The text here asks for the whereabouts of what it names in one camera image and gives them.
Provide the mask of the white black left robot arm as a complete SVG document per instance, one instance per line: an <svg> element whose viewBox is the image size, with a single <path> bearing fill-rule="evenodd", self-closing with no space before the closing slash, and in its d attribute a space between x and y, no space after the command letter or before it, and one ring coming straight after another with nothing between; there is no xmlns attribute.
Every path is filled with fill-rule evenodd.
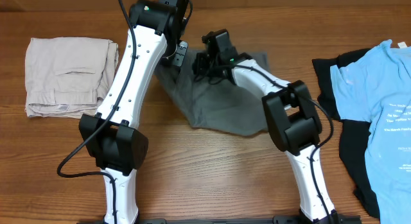
<svg viewBox="0 0 411 224"><path fill-rule="evenodd" d="M192 13L190 0L138 0L127 13L127 47L109 92L79 130L105 181L103 223L138 223L137 170L148 151L139 130L141 108L153 72L172 63Z"/></svg>

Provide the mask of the grey shorts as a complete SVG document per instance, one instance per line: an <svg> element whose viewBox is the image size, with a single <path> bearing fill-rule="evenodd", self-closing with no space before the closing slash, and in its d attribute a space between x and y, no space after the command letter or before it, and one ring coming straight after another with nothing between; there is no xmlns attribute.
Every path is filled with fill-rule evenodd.
<svg viewBox="0 0 411 224"><path fill-rule="evenodd" d="M193 128L240 136L267 131L262 102L249 91L224 80L217 85L194 81L192 65L199 50L187 51L182 66L158 65L154 74Z"/></svg>

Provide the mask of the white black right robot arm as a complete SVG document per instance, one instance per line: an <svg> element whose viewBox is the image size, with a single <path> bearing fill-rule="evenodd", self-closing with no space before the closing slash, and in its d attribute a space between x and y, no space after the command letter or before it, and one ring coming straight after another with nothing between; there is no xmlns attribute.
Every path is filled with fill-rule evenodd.
<svg viewBox="0 0 411 224"><path fill-rule="evenodd" d="M275 146L290 161L299 190L300 208L294 223L339 223L329 198L320 163L320 105L312 100L302 81L276 78L250 55L242 53L223 62L206 53L196 55L195 80L229 80L261 100L268 132Z"/></svg>

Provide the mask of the beige shorts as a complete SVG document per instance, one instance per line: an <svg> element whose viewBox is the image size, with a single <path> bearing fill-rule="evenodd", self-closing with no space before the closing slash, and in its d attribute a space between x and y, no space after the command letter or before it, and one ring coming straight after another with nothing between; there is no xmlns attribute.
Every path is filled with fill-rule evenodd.
<svg viewBox="0 0 411 224"><path fill-rule="evenodd" d="M32 38L25 56L26 115L94 115L112 85L118 58L118 44L109 39Z"/></svg>

